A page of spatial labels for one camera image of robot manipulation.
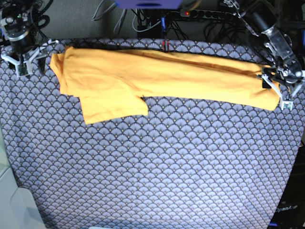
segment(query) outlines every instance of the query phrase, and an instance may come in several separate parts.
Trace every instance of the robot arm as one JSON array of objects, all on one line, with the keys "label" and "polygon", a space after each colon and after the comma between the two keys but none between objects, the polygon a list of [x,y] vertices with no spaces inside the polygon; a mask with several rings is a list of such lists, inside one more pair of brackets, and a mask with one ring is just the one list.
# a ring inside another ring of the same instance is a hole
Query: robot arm
[{"label": "robot arm", "polygon": [[236,9],[237,16],[244,21],[247,29],[254,36],[265,36],[265,47],[273,55],[274,66],[263,69],[260,77],[271,88],[275,88],[272,81],[279,82],[289,89],[286,98],[276,90],[281,98],[281,108],[292,109],[293,97],[304,86],[305,72],[294,52],[292,42],[287,34],[280,32],[275,24],[276,17],[273,7],[265,0],[224,0]]}]

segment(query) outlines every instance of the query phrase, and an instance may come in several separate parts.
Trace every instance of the patterned fabric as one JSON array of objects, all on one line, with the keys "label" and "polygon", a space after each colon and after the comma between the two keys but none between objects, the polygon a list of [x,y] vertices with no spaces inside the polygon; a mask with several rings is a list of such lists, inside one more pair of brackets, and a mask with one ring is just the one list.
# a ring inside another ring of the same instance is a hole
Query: patterned fabric
[{"label": "patterned fabric", "polygon": [[[64,40],[48,52],[65,45],[160,49],[161,41]],[[171,41],[170,48],[260,61],[229,44]],[[8,158],[50,229],[267,228],[304,130],[305,93],[291,112],[144,98],[148,117],[85,125],[79,100],[60,95],[50,69],[18,79],[2,62],[0,72]]]}]

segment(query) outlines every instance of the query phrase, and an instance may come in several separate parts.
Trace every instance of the blue device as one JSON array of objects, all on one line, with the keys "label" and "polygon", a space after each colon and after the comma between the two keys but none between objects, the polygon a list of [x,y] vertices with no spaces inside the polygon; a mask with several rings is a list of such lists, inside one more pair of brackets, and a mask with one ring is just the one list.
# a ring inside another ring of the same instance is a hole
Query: blue device
[{"label": "blue device", "polygon": [[182,0],[116,0],[122,9],[177,9]]}]

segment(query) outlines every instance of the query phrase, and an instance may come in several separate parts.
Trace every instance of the orange shirt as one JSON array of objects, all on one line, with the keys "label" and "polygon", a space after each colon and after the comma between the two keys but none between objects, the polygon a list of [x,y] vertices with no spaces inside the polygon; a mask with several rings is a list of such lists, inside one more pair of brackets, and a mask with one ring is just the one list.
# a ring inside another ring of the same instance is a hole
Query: orange shirt
[{"label": "orange shirt", "polygon": [[262,66],[198,54],[75,49],[53,54],[62,94],[79,97],[86,124],[147,115],[141,97],[209,99],[274,110],[279,96],[262,88]]}]

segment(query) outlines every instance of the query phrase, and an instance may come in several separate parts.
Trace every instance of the orange t-shirt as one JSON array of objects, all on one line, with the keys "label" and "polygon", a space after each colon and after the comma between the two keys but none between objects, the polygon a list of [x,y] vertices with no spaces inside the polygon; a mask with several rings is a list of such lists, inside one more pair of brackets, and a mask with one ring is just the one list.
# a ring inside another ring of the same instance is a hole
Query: orange t-shirt
[{"label": "orange t-shirt", "polygon": [[141,97],[209,99],[274,110],[279,96],[262,88],[255,63],[152,50],[75,49],[53,54],[62,94],[79,97],[85,123],[147,115]]}]

